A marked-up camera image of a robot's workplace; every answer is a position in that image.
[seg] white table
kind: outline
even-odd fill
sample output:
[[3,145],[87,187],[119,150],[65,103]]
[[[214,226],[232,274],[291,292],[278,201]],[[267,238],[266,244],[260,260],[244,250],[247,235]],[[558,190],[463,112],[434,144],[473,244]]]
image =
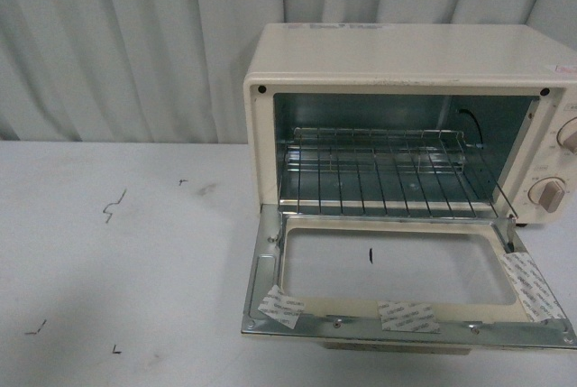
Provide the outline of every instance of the white table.
[[[576,385],[577,353],[241,337],[249,160],[246,145],[0,143],[0,385]],[[576,212],[518,231],[574,325]]]

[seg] gray curtain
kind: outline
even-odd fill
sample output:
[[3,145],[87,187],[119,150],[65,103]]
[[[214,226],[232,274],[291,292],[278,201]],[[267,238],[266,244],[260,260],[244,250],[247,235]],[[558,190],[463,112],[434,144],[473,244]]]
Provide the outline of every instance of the gray curtain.
[[577,0],[0,0],[0,136],[246,142],[272,22],[527,23],[577,49]]

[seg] metal wire rack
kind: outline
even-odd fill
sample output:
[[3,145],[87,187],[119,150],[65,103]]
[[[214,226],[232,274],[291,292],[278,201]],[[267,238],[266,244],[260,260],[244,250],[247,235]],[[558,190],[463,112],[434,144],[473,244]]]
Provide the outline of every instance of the metal wire rack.
[[281,160],[279,210],[286,213],[498,217],[499,196],[514,213],[462,132],[297,128]]

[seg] toaster oven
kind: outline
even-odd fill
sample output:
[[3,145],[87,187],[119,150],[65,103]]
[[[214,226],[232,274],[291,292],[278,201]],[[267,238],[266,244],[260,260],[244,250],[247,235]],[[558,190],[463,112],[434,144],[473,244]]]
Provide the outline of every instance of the toaster oven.
[[243,334],[577,348],[516,234],[577,187],[576,52],[524,25],[270,24],[244,102]]

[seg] temperature knob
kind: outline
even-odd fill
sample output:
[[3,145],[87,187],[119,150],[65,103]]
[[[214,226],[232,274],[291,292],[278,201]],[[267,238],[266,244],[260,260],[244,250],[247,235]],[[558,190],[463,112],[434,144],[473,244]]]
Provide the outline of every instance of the temperature knob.
[[559,178],[545,178],[529,190],[529,199],[547,213],[554,213],[565,196],[565,183]]
[[557,142],[563,147],[577,154],[577,118],[572,119],[559,130]]

